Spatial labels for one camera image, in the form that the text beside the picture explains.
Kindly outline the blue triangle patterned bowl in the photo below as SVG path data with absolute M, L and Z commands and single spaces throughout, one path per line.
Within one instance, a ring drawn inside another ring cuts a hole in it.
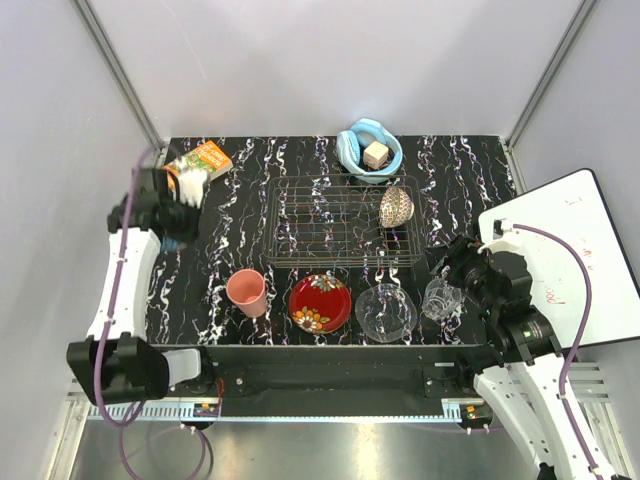
M 186 247 L 185 242 L 171 239 L 171 238 L 164 238 L 161 241 L 160 250 L 163 252 L 176 252 L 185 247 Z

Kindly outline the brown patterned bowl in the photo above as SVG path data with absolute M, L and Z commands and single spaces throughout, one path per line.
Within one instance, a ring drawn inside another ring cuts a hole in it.
M 390 186 L 386 189 L 379 207 L 379 223 L 382 228 L 392 229 L 409 221 L 415 206 L 409 194 L 400 187 Z

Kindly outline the pink plastic cup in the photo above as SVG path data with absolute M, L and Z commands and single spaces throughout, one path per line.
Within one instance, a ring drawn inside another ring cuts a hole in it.
M 266 283 L 260 272 L 253 269 L 236 271 L 227 282 L 226 293 L 246 316 L 257 318 L 266 313 Z

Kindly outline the red floral plate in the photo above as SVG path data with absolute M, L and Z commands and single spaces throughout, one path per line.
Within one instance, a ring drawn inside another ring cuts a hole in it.
M 341 328 L 352 309 L 350 289 L 338 278 L 313 274 L 298 282 L 288 301 L 295 326 L 313 335 L 325 335 Z

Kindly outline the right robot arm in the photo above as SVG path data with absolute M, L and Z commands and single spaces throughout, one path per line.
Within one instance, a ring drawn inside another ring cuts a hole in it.
M 551 322 L 534 305 L 525 258 L 457 236 L 434 272 L 480 308 L 487 344 L 462 354 L 454 384 L 479 395 L 524 458 L 528 479 L 617 479 L 582 414 Z

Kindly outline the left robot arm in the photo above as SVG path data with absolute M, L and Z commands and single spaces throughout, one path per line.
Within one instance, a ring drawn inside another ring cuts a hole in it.
M 196 396 L 215 386 L 201 347 L 163 351 L 147 340 L 148 289 L 157 257 L 194 242 L 208 183 L 204 172 L 175 175 L 142 168 L 107 216 L 109 262 L 87 336 L 67 347 L 66 360 L 88 399 L 106 407 L 164 398 L 184 386 Z

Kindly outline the clear glass mug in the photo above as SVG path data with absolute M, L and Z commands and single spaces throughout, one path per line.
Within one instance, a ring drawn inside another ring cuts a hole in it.
M 461 305 L 462 291 L 446 280 L 436 277 L 425 288 L 422 310 L 426 317 L 441 321 L 448 318 Z

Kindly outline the orange paperback book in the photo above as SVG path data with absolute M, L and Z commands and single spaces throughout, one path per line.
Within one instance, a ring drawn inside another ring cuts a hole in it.
M 177 174 L 192 170 L 203 169 L 208 172 L 209 182 L 234 167 L 233 161 L 213 141 L 207 141 L 195 149 L 190 150 L 170 161 L 162 169 L 168 172 L 168 185 L 174 192 L 174 178 Z

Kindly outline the clear glass plate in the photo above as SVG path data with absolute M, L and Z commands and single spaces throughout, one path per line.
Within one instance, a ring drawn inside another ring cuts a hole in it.
M 390 343 L 410 334 L 418 323 L 409 294 L 396 284 L 382 283 L 356 299 L 355 316 L 364 334 L 378 343 Z

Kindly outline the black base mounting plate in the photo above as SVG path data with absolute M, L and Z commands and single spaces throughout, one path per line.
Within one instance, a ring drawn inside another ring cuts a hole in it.
M 425 421 L 444 399 L 467 397 L 456 383 L 467 360 L 488 360 L 481 345 L 220 345 L 202 348 L 201 378 L 171 395 L 222 395 L 225 419 L 300 418 Z

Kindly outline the beige wooden cube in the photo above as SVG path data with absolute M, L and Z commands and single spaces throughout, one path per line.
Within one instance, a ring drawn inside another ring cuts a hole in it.
M 374 141 L 364 149 L 363 162 L 368 168 L 379 170 L 387 162 L 388 156 L 389 148 L 379 141 Z

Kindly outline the white whiteboard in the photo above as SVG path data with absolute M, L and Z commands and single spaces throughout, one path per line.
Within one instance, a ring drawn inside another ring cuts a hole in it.
M 581 322 L 584 272 L 590 279 L 591 308 L 581 344 L 639 337 L 639 287 L 592 170 L 578 170 L 481 213 L 482 241 L 492 239 L 493 221 L 503 218 L 564 240 L 584 264 L 580 267 L 555 241 L 520 231 L 517 252 L 533 278 L 532 303 L 548 318 L 562 347 L 571 347 Z

